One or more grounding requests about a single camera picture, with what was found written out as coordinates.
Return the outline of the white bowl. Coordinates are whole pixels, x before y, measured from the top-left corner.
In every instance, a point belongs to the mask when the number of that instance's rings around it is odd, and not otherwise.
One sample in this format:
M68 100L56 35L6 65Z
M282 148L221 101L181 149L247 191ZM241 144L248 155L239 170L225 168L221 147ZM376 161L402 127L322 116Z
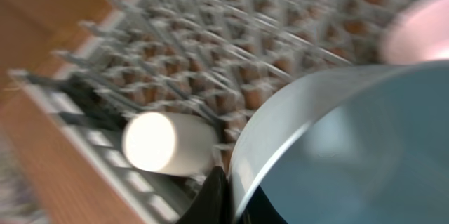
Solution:
M448 0L419 0L388 26L380 43L381 61L414 65L448 59Z

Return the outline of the light blue bowl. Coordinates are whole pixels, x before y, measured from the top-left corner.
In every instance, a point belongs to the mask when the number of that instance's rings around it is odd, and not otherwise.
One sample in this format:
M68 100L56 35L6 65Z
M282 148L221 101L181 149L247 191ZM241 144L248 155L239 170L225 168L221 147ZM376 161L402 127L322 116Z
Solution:
M260 186L287 223L448 222L448 62L308 74L250 118L232 217Z

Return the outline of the white cup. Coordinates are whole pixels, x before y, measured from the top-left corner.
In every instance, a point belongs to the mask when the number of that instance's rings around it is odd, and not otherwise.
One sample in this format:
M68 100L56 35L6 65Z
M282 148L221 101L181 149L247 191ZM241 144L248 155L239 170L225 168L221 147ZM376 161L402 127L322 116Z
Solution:
M122 135L122 150L134 167L170 176L193 176L213 165L216 130L198 116L143 112Z

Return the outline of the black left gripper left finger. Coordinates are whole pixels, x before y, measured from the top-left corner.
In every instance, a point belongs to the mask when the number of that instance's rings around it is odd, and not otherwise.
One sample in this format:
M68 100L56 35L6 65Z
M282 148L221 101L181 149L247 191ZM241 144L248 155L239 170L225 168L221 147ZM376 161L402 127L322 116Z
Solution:
M176 224L230 224L230 193L226 173L215 166L189 209Z

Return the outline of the grey plastic dish rack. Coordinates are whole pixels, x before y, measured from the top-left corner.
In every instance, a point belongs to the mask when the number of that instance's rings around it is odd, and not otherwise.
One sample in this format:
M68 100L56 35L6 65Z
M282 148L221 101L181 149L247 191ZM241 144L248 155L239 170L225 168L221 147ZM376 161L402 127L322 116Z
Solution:
M113 21L83 22L93 40L57 52L68 67L56 78L11 76L144 222L176 223L221 166L235 223L230 163L253 114L308 74L390 65L380 58L382 36L417 1L108 0ZM219 137L211 168L170 176L130 164L122 135L143 112L205 119Z

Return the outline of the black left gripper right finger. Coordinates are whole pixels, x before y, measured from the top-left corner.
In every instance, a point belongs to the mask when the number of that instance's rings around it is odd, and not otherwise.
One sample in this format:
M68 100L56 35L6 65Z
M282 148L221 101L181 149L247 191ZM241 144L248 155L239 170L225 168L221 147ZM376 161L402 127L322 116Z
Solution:
M241 216L241 224L287 224L259 186Z

